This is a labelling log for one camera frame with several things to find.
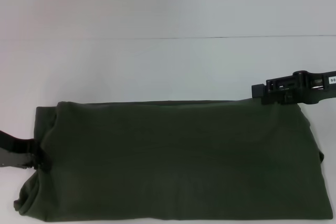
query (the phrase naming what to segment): green fabric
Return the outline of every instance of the green fabric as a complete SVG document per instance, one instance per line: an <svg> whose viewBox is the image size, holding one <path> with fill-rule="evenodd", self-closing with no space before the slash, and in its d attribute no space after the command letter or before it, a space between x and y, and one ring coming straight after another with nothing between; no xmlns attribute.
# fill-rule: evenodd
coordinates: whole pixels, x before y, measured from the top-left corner
<svg viewBox="0 0 336 224"><path fill-rule="evenodd" d="M331 219L298 105L236 102L38 108L38 170L15 208L44 221Z"/></svg>

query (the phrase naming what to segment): black clip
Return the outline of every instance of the black clip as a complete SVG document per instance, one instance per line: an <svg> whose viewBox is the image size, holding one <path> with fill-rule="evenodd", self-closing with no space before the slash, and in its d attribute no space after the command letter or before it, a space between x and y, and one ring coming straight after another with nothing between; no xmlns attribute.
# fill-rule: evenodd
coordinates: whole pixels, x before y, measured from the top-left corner
<svg viewBox="0 0 336 224"><path fill-rule="evenodd" d="M0 167L51 169L51 160L35 139L22 140L0 131Z"/></svg>
<svg viewBox="0 0 336 224"><path fill-rule="evenodd" d="M294 72L292 76L266 81L252 86L252 97L262 104L315 104L336 98L336 71L327 73Z"/></svg>

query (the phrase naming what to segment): white wall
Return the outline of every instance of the white wall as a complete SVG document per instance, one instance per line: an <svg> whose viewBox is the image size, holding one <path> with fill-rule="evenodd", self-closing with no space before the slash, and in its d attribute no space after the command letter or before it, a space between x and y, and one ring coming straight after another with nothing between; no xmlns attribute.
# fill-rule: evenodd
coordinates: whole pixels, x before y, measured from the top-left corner
<svg viewBox="0 0 336 224"><path fill-rule="evenodd" d="M30 138L35 108L58 101L239 100L266 79L336 70L335 3L0 0L0 129ZM301 107L335 206L336 99ZM1 222L39 222L13 208L32 172L0 170ZM149 222L163 223L124 223Z"/></svg>

